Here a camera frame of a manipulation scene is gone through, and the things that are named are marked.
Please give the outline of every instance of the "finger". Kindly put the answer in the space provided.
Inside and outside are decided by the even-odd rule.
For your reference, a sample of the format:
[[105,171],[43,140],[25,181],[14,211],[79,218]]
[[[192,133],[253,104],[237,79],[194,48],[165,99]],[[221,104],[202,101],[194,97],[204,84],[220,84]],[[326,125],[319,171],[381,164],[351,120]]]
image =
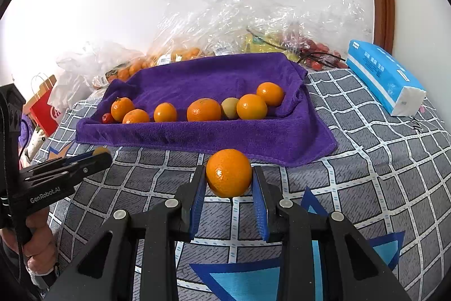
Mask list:
[[19,253],[19,249],[17,247],[16,234],[13,231],[8,230],[7,228],[2,228],[0,230],[0,235],[1,235],[1,238],[3,239],[3,241],[5,242],[5,244],[12,251]]
[[30,214],[25,220],[26,226],[28,228],[39,228],[46,226],[47,218],[49,217],[49,211],[50,208],[45,207],[33,214]]
[[49,226],[37,228],[33,237],[23,246],[25,256],[33,256],[41,253],[47,245],[53,242],[52,230]]
[[42,253],[32,256],[28,260],[28,268],[33,272],[45,273],[49,271],[55,263],[56,247],[53,244],[49,244]]

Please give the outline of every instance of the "tissue pack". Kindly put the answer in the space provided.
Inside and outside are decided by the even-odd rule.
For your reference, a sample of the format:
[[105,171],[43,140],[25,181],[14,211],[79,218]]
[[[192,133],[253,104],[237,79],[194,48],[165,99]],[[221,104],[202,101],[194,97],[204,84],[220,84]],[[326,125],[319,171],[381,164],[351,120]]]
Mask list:
[[426,97],[421,83],[377,45],[351,40],[349,68],[368,86],[391,116],[413,116]]

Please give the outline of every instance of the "blue gripper pad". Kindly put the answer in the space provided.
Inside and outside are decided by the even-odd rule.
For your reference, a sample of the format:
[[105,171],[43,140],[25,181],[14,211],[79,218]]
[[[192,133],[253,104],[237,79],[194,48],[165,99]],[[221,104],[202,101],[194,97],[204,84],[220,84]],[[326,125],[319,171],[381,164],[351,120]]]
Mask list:
[[202,175],[189,214],[189,237],[191,240],[194,239],[194,236],[199,230],[200,215],[202,213],[202,207],[204,206],[205,190],[207,190],[207,181],[205,180],[205,175]]
[[255,170],[252,170],[252,174],[252,197],[254,201],[255,218],[257,219],[257,228],[263,240],[268,241],[268,211],[265,206],[265,201],[263,200],[262,189],[260,188]]

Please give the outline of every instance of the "gray plaid bedsheet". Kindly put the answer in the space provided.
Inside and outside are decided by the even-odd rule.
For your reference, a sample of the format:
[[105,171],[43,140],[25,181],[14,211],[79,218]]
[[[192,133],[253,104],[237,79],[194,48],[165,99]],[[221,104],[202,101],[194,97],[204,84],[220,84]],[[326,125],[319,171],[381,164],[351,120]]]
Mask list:
[[[263,166],[268,181],[285,198],[300,202],[308,186],[324,208],[342,211],[366,238],[405,231],[394,273],[412,300],[428,298],[451,265],[450,135],[428,100],[415,118],[389,116],[350,70],[311,73],[312,102],[339,142],[332,155],[302,167]],[[76,123],[90,116],[99,100],[82,100],[65,113],[55,134],[35,162],[59,151],[75,137]],[[417,131],[413,124],[421,127]],[[93,149],[72,144],[68,155]],[[115,210],[146,211],[173,197],[188,182],[207,154],[147,148],[109,147],[111,168],[78,186],[75,195],[50,208],[49,225],[57,239],[64,269],[90,236]],[[143,243],[138,247],[134,300],[139,299]],[[228,199],[207,189],[201,224],[191,243],[176,247],[181,301],[217,300],[190,263],[251,262],[276,257],[280,245],[268,245],[258,234],[252,196]]]

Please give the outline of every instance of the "silver screw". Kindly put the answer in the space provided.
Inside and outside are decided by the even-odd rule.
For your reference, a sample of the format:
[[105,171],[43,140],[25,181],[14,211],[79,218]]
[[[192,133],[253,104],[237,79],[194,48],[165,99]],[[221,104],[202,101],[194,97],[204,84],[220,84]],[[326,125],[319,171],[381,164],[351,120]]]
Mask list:
[[175,206],[179,205],[179,201],[177,199],[168,199],[165,201],[165,206],[168,208],[174,208]]
[[123,209],[118,209],[117,211],[114,212],[113,217],[116,220],[121,220],[123,219],[125,216],[127,215],[127,212],[124,211]]
[[280,205],[282,208],[291,208],[291,207],[293,206],[293,202],[292,202],[290,199],[282,199],[282,200],[279,202],[279,205]]
[[341,212],[333,212],[331,214],[331,217],[334,221],[338,221],[338,222],[341,222],[342,220],[344,220],[344,215]]

